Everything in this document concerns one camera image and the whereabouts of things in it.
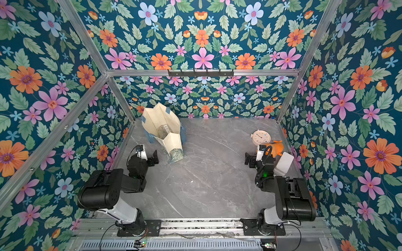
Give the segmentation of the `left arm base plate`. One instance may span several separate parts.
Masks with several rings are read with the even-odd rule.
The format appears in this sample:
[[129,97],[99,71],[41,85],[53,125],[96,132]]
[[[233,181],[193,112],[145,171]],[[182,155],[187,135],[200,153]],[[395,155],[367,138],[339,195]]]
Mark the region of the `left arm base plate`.
[[159,236],[161,230],[161,220],[144,220],[130,224],[120,224],[118,237],[156,237]]

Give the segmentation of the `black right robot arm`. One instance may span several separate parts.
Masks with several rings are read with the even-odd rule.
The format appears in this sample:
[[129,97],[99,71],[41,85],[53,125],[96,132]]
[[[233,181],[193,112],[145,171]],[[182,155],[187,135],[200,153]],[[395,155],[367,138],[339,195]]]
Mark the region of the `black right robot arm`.
[[262,209],[255,220],[242,220],[245,235],[285,235],[284,225],[294,222],[312,222],[316,209],[303,178],[291,178],[294,157],[283,153],[276,161],[273,155],[245,154],[245,165],[256,170],[254,183],[262,192],[274,194],[274,206]]

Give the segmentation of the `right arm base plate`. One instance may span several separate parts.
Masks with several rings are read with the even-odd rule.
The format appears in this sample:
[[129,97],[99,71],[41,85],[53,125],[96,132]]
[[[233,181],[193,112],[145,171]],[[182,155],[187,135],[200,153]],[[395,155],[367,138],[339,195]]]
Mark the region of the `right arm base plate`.
[[258,219],[240,219],[245,236],[285,236],[285,227],[277,224],[266,224]]

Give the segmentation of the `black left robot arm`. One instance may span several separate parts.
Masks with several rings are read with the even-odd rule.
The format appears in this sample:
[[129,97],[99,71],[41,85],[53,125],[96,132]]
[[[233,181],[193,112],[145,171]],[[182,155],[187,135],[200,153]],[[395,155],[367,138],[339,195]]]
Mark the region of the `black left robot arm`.
[[143,157],[144,151],[136,152],[127,162],[129,174],[122,168],[94,171],[78,195],[81,209],[103,213],[115,220],[118,236],[146,236],[152,224],[147,223],[140,209],[129,205],[120,193],[142,193],[150,167],[159,164],[158,152]]

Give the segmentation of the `cream canvas tote bag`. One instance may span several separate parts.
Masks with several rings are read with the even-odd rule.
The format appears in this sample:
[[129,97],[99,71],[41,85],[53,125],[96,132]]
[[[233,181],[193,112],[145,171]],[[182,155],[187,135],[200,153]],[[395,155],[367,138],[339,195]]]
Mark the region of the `cream canvas tote bag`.
[[163,146],[170,163],[184,158],[183,144],[186,142],[186,131],[179,117],[169,107],[158,103],[152,108],[145,108],[141,124],[149,142],[157,141]]

